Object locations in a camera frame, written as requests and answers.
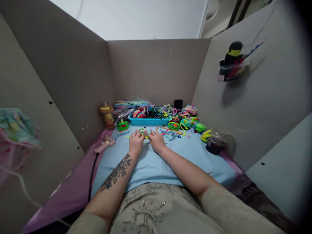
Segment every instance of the pink blanket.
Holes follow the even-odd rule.
[[[104,130],[97,140],[88,149],[81,162],[70,172],[59,187],[52,193],[44,206],[40,208],[31,220],[22,229],[21,234],[33,232],[55,221],[51,216],[59,219],[84,208],[88,203],[89,183],[92,166],[95,160],[94,149],[104,141],[105,135],[111,136],[113,131]],[[93,181],[103,153],[99,154],[94,172]]]

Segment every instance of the plastic cup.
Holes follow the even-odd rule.
[[[212,154],[219,154],[229,143],[233,143],[235,138],[229,134],[212,129],[211,137],[207,142],[206,150]]]

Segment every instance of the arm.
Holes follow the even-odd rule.
[[[161,134],[152,132],[148,137],[153,149],[168,163],[183,184],[200,201],[207,189],[212,187],[224,188],[198,166],[167,148]]]
[[[134,133],[129,138],[128,153],[96,192],[81,216],[86,213],[97,215],[103,218],[107,223],[107,227],[110,228],[111,221],[119,207],[129,177],[142,152],[144,139],[145,136],[140,133]]]

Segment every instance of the power cord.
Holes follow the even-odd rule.
[[[264,25],[262,26],[262,28],[260,29],[260,31],[258,32],[257,36],[255,37],[255,39],[253,40],[253,42],[250,44],[250,45],[246,45],[247,47],[250,47],[254,44],[254,42],[256,41],[256,39],[258,38],[258,36],[260,35],[260,33],[262,32],[262,30],[264,29],[264,27],[267,25],[267,23],[269,22],[270,18],[272,17],[273,15],[273,12],[275,10],[275,5],[276,5],[276,2],[278,2],[278,0],[276,0],[274,3],[273,3],[273,7],[272,7],[272,11],[271,11],[271,14],[270,16],[268,17],[268,19],[266,20],[266,22],[264,23]]]
[[[90,177],[90,183],[89,183],[88,203],[89,203],[90,200],[91,200],[91,187],[92,187],[93,171],[94,171],[95,163],[97,162],[98,155],[99,155],[99,153],[97,153],[97,155],[95,156],[95,160],[94,160],[93,167],[92,167],[92,172],[91,172],[91,177]]]
[[[23,190],[23,192],[24,192],[24,194],[25,194],[25,197],[26,197],[33,205],[37,206],[38,208],[42,208],[42,205],[40,205],[39,203],[37,203],[37,202],[36,202],[34,199],[32,199],[31,196],[29,195],[29,193],[28,193],[28,191],[27,191],[27,189],[26,189],[26,185],[25,185],[25,181],[24,181],[23,176],[21,176],[21,175],[20,175],[19,173],[17,173],[17,172],[14,172],[14,171],[12,171],[12,170],[10,170],[10,169],[8,169],[8,168],[2,166],[1,164],[0,164],[0,169],[6,171],[6,172],[8,172],[8,173],[10,173],[11,175],[16,176],[16,177],[19,179],[19,181],[20,181],[20,185],[21,185],[22,190]],[[70,227],[70,224],[68,224],[68,223],[64,222],[63,220],[61,220],[61,219],[55,217],[53,214],[51,214],[51,216],[52,216],[56,221],[59,221],[60,223],[64,224],[64,225],[67,226],[67,227]]]

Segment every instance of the blue tray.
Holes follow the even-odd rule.
[[[128,119],[131,121],[132,125],[167,125],[169,123],[169,119],[134,119],[132,118],[132,114],[128,116]]]

